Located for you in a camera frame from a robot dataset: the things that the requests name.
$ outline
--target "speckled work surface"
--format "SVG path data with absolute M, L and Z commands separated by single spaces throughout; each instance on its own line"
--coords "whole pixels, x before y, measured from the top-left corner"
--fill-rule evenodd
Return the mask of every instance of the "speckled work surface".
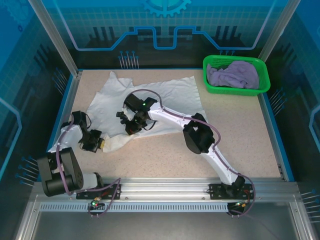
M 221 133 L 219 149 L 233 168 L 250 177 L 279 177 L 274 151 L 257 97 L 210 94 L 202 70 L 115 70 L 118 78 L 133 84 L 163 82 L 194 76 L 208 120 Z M 110 70 L 84 70 L 73 111 L 86 111 L 107 79 Z M 123 148 L 97 153 L 75 151 L 84 172 L 122 178 L 217 177 L 207 161 L 192 153 L 182 133 L 134 139 Z

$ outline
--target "white towel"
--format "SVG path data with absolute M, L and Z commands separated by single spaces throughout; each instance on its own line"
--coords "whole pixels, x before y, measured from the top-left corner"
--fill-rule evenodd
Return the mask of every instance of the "white towel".
M 134 86 L 131 78 L 117 78 L 114 72 L 110 73 L 100 92 L 90 104 L 87 114 L 91 118 L 91 129 L 102 131 L 105 144 L 103 152 L 115 151 L 134 138 L 150 137 L 179 132 L 177 129 L 162 122 L 156 122 L 149 130 L 141 130 L 137 134 L 129 136 L 125 131 L 125 126 L 120 123 L 120 118 L 116 117 L 117 112 L 121 112 L 126 96 L 137 89 L 150 89 L 162 97 L 164 106 L 175 111 L 194 115 L 200 113 L 207 119 L 206 113 L 201 105 L 195 77 L 185 77 L 170 81 L 155 82 Z M 135 92 L 139 99 L 145 100 L 147 97 L 158 100 L 158 97 L 151 92 Z

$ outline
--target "green basket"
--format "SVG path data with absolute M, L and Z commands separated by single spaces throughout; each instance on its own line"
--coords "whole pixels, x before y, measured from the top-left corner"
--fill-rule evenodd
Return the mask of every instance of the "green basket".
M 234 61 L 245 61 L 251 63 L 259 77 L 259 89 L 245 89 L 233 88 L 225 86 L 211 86 L 207 80 L 207 65 L 218 69 L 220 66 L 230 65 Z M 266 64 L 260 59 L 245 56 L 222 56 L 222 55 L 209 55 L 203 60 L 203 80 L 206 90 L 211 94 L 231 94 L 243 96 L 256 96 L 265 93 L 270 88 L 270 79 Z

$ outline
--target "gear logo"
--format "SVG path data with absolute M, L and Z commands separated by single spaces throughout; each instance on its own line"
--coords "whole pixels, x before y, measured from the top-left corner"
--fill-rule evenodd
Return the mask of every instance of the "gear logo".
M 27 0 L 0 0 L 1 7 L 6 7 L 11 17 L 13 17 L 20 27 L 28 18 L 29 9 Z
M 166 18 L 168 15 L 173 17 L 174 14 L 180 14 L 180 10 L 187 9 L 186 6 L 191 0 L 141 0 L 141 3 L 150 14 Z

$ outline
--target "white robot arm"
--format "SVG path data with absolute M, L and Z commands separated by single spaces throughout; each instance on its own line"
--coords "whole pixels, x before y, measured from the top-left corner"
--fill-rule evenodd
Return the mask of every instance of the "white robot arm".
M 226 196 L 235 197 L 244 186 L 245 179 L 230 166 L 215 146 L 213 132 L 201 114 L 186 115 L 163 106 L 161 102 L 151 97 L 143 101 L 133 94 L 126 97 L 124 106 L 135 113 L 132 119 L 128 119 L 123 111 L 116 115 L 125 125 L 125 130 L 129 135 L 146 127 L 147 120 L 166 123 L 181 130 L 187 147 L 195 154 L 203 156 L 213 167 L 221 179 L 221 186 L 224 188 Z
M 103 186 L 98 173 L 82 172 L 74 153 L 78 143 L 86 151 L 95 153 L 101 149 L 104 143 L 100 138 L 102 132 L 95 129 L 88 131 L 84 112 L 73 112 L 72 117 L 72 122 L 62 125 L 60 136 L 53 147 L 37 160 L 43 191 L 48 197 Z
M 174 111 L 168 107 L 164 107 L 167 111 L 164 111 L 159 102 L 154 103 L 150 110 L 148 111 L 148 115 L 151 120 L 159 121 L 162 123 L 166 123 L 180 131 L 183 131 L 185 128 L 185 125 L 189 124 L 191 120 L 180 118 L 177 116 L 174 116 L 172 114 L 169 114 L 168 112 L 174 113 L 176 115 L 184 116 L 187 118 L 192 118 L 191 115 L 186 115 L 177 111 Z M 220 177 L 220 180 L 222 183 L 226 185 L 232 185 L 238 177 L 235 173 L 229 171 L 229 169 L 234 170 L 230 164 L 227 162 L 225 157 L 220 153 L 218 147 L 215 147 L 215 150 L 213 149 L 214 143 L 210 145 L 208 148 L 208 152 L 201 152 L 200 155 L 203 156 L 208 163 L 213 167 L 213 169 L 216 171 L 218 176 Z M 222 158 L 225 164 L 227 164 L 228 169 L 223 165 L 223 163 L 219 160 L 217 154 Z

